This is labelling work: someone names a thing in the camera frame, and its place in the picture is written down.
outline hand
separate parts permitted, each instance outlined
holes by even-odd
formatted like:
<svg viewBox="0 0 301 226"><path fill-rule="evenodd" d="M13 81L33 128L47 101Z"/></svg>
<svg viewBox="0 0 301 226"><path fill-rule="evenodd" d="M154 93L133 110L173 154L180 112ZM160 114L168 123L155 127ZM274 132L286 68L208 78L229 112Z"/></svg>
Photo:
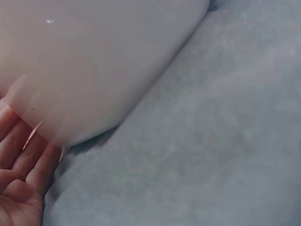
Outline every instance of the hand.
<svg viewBox="0 0 301 226"><path fill-rule="evenodd" d="M0 225L40 226L43 197L61 149L34 134L10 108L0 112Z"/></svg>

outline gray fabric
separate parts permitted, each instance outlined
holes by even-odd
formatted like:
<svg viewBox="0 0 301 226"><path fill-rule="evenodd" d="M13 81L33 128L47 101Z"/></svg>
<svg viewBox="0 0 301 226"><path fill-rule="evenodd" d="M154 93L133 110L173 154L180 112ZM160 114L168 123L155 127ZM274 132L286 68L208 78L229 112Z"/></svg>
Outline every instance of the gray fabric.
<svg viewBox="0 0 301 226"><path fill-rule="evenodd" d="M301 2L215 9L113 137L60 165L44 225L301 225Z"/></svg>

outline smooth surface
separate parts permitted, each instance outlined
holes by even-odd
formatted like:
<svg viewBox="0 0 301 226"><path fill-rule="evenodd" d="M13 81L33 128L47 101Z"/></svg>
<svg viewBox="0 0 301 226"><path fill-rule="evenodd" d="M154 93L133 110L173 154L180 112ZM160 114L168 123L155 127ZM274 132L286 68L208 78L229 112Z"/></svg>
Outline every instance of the smooth surface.
<svg viewBox="0 0 301 226"><path fill-rule="evenodd" d="M301 225L301 3L215 3L109 142L62 163L45 226Z"/></svg>
<svg viewBox="0 0 301 226"><path fill-rule="evenodd" d="M100 134L133 109L208 3L0 0L5 101L58 145Z"/></svg>

